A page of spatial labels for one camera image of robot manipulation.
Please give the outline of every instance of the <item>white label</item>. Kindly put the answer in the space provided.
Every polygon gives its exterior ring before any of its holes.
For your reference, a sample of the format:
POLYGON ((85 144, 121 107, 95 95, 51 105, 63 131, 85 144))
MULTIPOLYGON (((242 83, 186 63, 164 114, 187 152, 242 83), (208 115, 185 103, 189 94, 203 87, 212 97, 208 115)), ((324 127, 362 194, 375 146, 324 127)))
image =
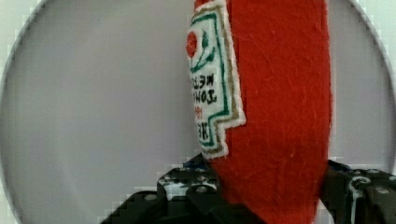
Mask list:
POLYGON ((228 154, 225 129, 245 124, 231 28, 224 0, 198 7, 187 52, 199 142, 206 158, 228 154))

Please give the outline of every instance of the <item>red felt fabric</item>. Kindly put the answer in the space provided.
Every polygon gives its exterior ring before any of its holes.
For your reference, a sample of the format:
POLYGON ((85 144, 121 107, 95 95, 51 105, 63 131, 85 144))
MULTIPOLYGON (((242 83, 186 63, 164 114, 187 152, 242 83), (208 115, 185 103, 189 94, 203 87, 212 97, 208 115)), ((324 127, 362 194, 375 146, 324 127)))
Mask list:
POLYGON ((269 224, 310 224, 332 114, 325 0, 231 0, 228 9, 247 124, 227 130, 230 154, 212 166, 231 203, 269 224))

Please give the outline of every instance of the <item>green border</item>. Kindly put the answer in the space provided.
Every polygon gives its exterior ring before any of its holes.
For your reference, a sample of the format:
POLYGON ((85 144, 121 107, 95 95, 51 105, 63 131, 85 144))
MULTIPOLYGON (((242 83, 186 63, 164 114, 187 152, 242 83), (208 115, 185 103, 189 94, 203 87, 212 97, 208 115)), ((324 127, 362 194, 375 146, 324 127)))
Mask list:
POLYGON ((223 56, 221 54, 221 44, 219 41, 219 30, 218 30, 218 15, 216 13, 211 13, 208 15, 204 15, 200 18, 197 18, 191 22, 191 27, 199 22, 199 21, 207 21, 207 20, 214 20, 215 23, 215 31, 216 31, 216 39, 218 40, 218 49, 219 49, 219 56, 220 56, 220 68, 221 68, 221 85, 223 88, 223 102, 224 102, 224 109, 212 116, 209 116, 208 118, 208 123, 209 123, 209 135, 210 135, 210 141, 209 142, 200 142, 201 145, 204 147, 213 147, 215 145, 215 141, 213 140, 213 134, 212 134, 212 120, 215 119, 216 117, 219 116, 224 116, 224 115, 230 115, 230 110, 228 108, 228 101, 227 101, 227 95, 226 95, 226 86, 225 86, 225 81, 224 81, 224 75, 225 75, 225 67, 224 67, 224 61, 223 61, 223 56))

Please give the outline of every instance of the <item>white plate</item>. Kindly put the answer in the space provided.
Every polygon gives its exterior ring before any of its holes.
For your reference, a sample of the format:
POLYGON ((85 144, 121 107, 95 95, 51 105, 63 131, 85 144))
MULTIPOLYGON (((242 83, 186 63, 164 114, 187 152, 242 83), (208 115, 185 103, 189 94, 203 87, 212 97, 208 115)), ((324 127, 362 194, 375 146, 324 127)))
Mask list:
MULTIPOLYGON (((8 61, 0 111, 3 182, 23 223, 98 223, 197 153, 192 2, 52 0, 39 11, 8 61)), ((389 71, 348 1, 330 1, 329 14, 330 154, 389 171, 389 71)))

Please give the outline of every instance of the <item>green leaf design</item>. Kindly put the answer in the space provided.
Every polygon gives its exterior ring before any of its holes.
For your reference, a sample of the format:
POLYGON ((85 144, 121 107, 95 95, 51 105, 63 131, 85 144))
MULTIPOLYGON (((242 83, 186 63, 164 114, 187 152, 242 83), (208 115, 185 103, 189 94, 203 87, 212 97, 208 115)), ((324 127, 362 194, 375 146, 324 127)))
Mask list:
POLYGON ((216 55, 216 49, 215 47, 213 47, 212 52, 206 58, 206 62, 207 63, 213 62, 213 60, 215 59, 215 55, 216 55))
POLYGON ((202 37, 202 48, 206 49, 209 46, 209 38, 207 37, 206 31, 204 31, 204 35, 202 37))

